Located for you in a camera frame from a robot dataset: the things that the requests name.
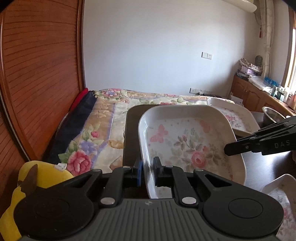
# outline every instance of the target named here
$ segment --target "red fabric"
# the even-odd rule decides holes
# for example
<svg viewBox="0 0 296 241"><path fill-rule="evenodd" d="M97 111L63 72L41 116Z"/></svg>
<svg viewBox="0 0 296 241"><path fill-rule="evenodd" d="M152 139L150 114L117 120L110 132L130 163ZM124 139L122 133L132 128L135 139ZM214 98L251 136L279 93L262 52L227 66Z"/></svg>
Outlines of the red fabric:
<svg viewBox="0 0 296 241"><path fill-rule="evenodd" d="M81 91L76 99L74 100L73 104L70 107L70 111L74 110L76 106L80 103L82 98L89 92L88 88L85 88L83 91Z"/></svg>

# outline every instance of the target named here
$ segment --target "black tabletop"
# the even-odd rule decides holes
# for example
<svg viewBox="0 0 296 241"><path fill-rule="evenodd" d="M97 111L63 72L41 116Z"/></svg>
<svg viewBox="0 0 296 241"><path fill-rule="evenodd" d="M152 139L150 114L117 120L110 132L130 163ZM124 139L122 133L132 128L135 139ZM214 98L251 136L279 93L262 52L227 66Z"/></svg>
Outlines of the black tabletop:
<svg viewBox="0 0 296 241"><path fill-rule="evenodd" d="M153 106L154 105L138 105L128 111L123 165L133 166L135 160L140 158L138 123L141 116ZM262 127L263 113L253 112L252 114L259 126ZM247 152L242 156L247 169L245 185L249 188L260 191L266 184L286 173L296 177L296 163L292 159L292 152L267 156L263 156L261 153ZM145 182L142 182L142 188L140 190L128 190L126 197L147 198Z"/></svg>

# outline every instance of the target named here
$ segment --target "metal bowl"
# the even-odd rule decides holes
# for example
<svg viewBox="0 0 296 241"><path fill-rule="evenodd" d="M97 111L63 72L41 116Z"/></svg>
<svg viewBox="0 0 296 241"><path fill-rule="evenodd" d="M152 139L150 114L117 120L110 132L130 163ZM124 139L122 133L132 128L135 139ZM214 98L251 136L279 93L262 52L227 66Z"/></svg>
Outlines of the metal bowl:
<svg viewBox="0 0 296 241"><path fill-rule="evenodd" d="M262 111L264 112L263 124L265 126L269 126L271 124L278 123L278 122L285 119L285 117L283 115L281 115L276 110L274 110L270 107L264 106L264 107L262 107Z"/></svg>

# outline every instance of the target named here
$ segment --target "brown ear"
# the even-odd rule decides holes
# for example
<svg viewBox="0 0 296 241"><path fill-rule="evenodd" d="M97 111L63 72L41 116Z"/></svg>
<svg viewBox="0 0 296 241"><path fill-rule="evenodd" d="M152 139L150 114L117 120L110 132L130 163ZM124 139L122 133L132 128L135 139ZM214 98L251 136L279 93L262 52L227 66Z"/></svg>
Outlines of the brown ear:
<svg viewBox="0 0 296 241"><path fill-rule="evenodd" d="M28 174L24 181L20 183L18 182L19 186L21 187L21 191L26 194L26 196L29 196L31 193L33 193L36 190L37 186L37 171L38 171L38 165L35 164L31 167L31 169L28 171Z"/></svg>

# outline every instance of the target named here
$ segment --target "floral tray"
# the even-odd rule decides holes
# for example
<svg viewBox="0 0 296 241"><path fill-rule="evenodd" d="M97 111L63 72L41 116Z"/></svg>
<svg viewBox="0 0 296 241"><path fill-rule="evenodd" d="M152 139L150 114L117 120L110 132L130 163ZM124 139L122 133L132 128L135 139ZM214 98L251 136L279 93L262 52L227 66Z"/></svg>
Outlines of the floral tray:
<svg viewBox="0 0 296 241"><path fill-rule="evenodd" d="M277 237L282 241L296 240L296 179L285 174L267 184L263 193L277 200L284 209L284 220Z"/></svg>
<svg viewBox="0 0 296 241"><path fill-rule="evenodd" d="M217 98L209 98L207 104L226 116L238 136L246 137L260 129L252 113L243 106Z"/></svg>
<svg viewBox="0 0 296 241"><path fill-rule="evenodd" d="M226 117L207 105L156 106L139 122L139 141L144 175L150 198L170 198L170 188L154 185L153 158L162 165L186 172L205 169L244 184L246 169L242 155L226 156L224 146L236 138Z"/></svg>

